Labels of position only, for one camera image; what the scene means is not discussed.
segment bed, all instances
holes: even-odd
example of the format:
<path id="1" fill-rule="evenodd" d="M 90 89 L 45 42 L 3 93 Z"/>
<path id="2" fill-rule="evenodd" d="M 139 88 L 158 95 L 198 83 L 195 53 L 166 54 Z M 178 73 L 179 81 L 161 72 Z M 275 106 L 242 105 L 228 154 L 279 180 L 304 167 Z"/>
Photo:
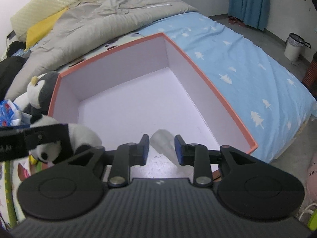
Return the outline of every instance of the bed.
<path id="1" fill-rule="evenodd" d="M 97 10 L 93 8 L 96 1 L 101 1 Z M 272 161 L 294 141 L 310 117 L 317 116 L 316 100 L 290 72 L 242 35 L 179 0 L 32 0 L 12 17 L 12 26 L 24 41 L 27 28 L 65 6 L 70 9 L 32 49 L 6 98 L 13 100 L 24 93 L 34 75 L 63 72 L 73 60 L 80 62 L 164 32 L 202 70 L 248 128 L 258 143 L 254 157 Z M 78 10 L 83 8 L 92 21 L 78 20 Z M 92 17 L 94 12 L 100 15 L 106 10 L 111 12 Z"/>

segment trash can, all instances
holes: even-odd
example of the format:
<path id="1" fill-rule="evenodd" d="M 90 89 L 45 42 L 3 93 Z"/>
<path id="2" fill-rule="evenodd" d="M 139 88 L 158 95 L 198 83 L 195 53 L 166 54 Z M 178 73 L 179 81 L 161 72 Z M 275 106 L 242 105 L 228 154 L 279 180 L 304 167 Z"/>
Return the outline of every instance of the trash can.
<path id="1" fill-rule="evenodd" d="M 289 37 L 287 38 L 285 43 L 287 43 L 287 45 L 284 55 L 287 59 L 289 59 L 292 62 L 297 61 L 299 54 L 301 52 L 301 48 L 303 46 L 311 48 L 309 43 L 305 42 L 305 40 L 302 37 L 294 33 L 289 34 Z"/>

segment gray comforter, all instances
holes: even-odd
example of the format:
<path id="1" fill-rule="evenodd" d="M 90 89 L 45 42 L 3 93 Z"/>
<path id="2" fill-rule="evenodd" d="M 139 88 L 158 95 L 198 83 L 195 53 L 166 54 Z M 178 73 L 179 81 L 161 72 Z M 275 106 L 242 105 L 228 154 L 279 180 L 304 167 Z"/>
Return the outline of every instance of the gray comforter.
<path id="1" fill-rule="evenodd" d="M 171 5 L 151 7 L 159 4 Z M 13 101 L 26 92 L 33 76 L 56 70 L 115 37 L 189 11 L 196 9 L 180 0 L 97 0 L 79 4 L 65 12 L 39 41 L 5 98 Z"/>

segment red slipper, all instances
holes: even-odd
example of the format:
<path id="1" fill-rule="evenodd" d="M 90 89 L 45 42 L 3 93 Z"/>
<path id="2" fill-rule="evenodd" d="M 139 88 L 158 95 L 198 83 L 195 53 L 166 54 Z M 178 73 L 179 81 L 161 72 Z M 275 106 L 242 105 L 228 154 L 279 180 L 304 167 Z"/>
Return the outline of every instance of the red slipper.
<path id="1" fill-rule="evenodd" d="M 238 22 L 238 25 L 241 26 L 241 27 L 245 27 L 245 24 L 244 24 L 243 21 L 239 21 L 239 22 Z"/>
<path id="2" fill-rule="evenodd" d="M 235 23 L 238 22 L 238 19 L 235 18 L 235 17 L 230 17 L 230 18 L 228 19 L 228 22 L 229 22 L 230 25 L 233 25 L 233 24 L 235 24 Z"/>

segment clear plastic bag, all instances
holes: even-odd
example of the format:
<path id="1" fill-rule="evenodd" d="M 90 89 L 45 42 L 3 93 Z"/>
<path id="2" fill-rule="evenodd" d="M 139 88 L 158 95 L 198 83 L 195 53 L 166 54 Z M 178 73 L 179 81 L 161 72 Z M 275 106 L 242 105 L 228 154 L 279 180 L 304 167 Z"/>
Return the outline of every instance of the clear plastic bag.
<path id="1" fill-rule="evenodd" d="M 21 118 L 21 110 L 11 100 L 0 102 L 0 126 L 20 125 Z"/>

